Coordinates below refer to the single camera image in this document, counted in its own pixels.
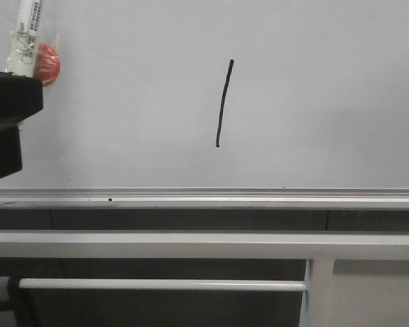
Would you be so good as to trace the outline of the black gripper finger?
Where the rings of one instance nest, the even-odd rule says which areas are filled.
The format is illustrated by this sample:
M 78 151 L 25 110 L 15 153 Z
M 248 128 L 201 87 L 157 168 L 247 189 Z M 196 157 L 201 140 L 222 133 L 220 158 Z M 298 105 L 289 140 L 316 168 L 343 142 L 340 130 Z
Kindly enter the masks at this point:
M 13 125 L 0 130 L 0 179 L 21 170 L 20 132 Z
M 19 123 L 42 109 L 41 80 L 0 72 L 0 125 Z

